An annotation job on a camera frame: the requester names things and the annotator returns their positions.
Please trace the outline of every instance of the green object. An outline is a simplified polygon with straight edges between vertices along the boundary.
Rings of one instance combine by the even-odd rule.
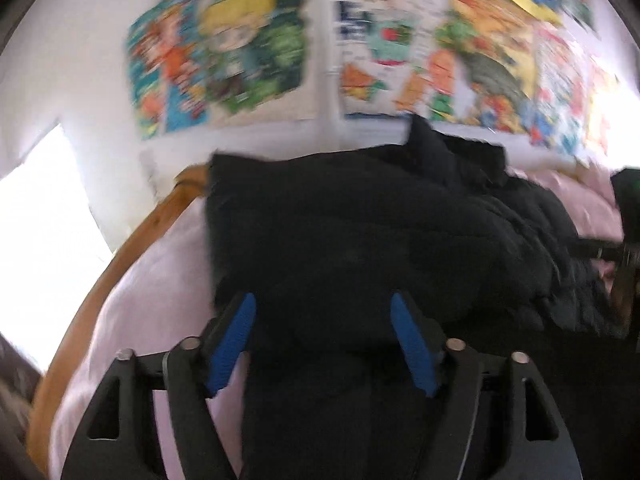
[[[449,19],[435,30],[436,42],[456,52],[469,52],[468,42],[478,35],[473,24],[462,17],[459,12],[452,10]]]
[[[304,0],[276,0],[271,21],[245,46],[232,52],[208,51],[207,98],[231,114],[253,110],[302,84],[307,54]],[[226,76],[228,66],[242,72]]]
[[[378,93],[378,90],[387,90],[387,89],[388,87],[386,86],[386,84],[383,81],[380,81],[380,79],[377,79],[375,83],[373,83],[369,87],[369,92],[367,93],[367,101],[371,101],[373,97]]]
[[[404,23],[398,23],[398,26],[396,27],[396,34],[398,35],[398,37],[396,38],[396,41],[403,45],[408,45],[411,43],[411,38],[413,33],[414,33],[413,27],[409,27]]]
[[[437,94],[433,96],[433,101],[431,102],[431,120],[446,120],[446,116],[452,115],[453,108],[451,106],[451,96],[437,92]]]

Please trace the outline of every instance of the yellow paper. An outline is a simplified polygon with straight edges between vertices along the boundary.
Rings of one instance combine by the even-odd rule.
[[[531,14],[534,18],[542,22],[551,22],[555,25],[562,25],[560,16],[546,5],[539,5],[533,0],[511,0],[521,9]]]

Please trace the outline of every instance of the metal bolt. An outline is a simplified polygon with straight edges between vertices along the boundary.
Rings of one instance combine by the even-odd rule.
[[[188,337],[180,343],[180,348],[183,350],[195,350],[198,346],[200,346],[200,340],[197,337]]]
[[[513,354],[511,354],[511,359],[513,359],[517,363],[520,363],[521,365],[525,365],[530,361],[529,356],[524,352],[514,352]]]
[[[466,348],[466,343],[462,339],[456,339],[452,337],[447,339],[447,348],[454,352],[462,352]]]
[[[133,357],[133,350],[131,348],[123,348],[116,354],[118,361],[128,361]]]

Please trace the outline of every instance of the black plastic part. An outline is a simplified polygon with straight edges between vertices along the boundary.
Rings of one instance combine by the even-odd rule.
[[[633,192],[640,194],[640,187],[638,187],[638,190],[633,189]],[[609,240],[599,240],[597,238],[572,238],[571,240],[566,240],[565,245],[569,254],[574,258],[591,258],[615,262],[618,264],[618,273],[634,273],[634,278],[631,280],[634,288],[634,290],[631,291],[633,304],[626,340],[638,351],[638,347],[640,346],[640,296],[638,295],[638,286],[640,285],[640,243],[636,240],[638,236],[637,232],[633,233],[633,237],[628,236],[628,232],[631,229],[638,231],[638,220],[631,218],[631,216],[632,213],[638,214],[640,207],[638,207],[637,203],[632,203],[630,208],[632,211],[627,211],[626,213],[627,224],[625,225],[624,243],[620,244]]]
[[[166,389],[171,424],[186,480],[237,480],[206,405],[209,358],[244,294],[220,321],[203,332],[199,348],[115,360],[87,408],[70,446],[62,480],[158,480],[166,474],[159,449],[152,391]],[[469,346],[447,349],[444,333],[404,294],[430,351],[443,356],[439,373],[446,408],[431,448],[422,455],[416,480],[460,480],[474,440],[481,392],[498,384],[505,408],[504,442],[490,480],[579,480],[580,466],[558,408],[533,362],[479,354]],[[469,459],[469,469],[474,460]]]
[[[171,425],[186,480],[237,480],[211,420],[206,389],[196,380],[193,362],[200,352],[180,345],[164,358],[164,384]]]
[[[71,442],[62,480],[166,478],[153,390],[140,367],[135,355],[111,364]]]
[[[489,480],[581,480],[580,464],[556,403],[533,362],[506,362],[504,465]]]
[[[479,354],[468,346],[461,351],[447,351],[447,354],[445,366],[449,365],[447,360],[454,366],[449,398],[433,447],[423,459],[417,480],[458,480],[474,432],[482,388]]]

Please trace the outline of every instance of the blue pedal grip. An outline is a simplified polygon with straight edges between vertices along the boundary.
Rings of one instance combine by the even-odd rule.
[[[240,352],[244,350],[255,320],[255,296],[245,294],[220,344],[209,359],[206,387],[212,396],[229,384]]]
[[[415,386],[423,390],[427,397],[433,397],[439,387],[434,359],[402,295],[397,292],[391,297],[391,324],[396,331]]]

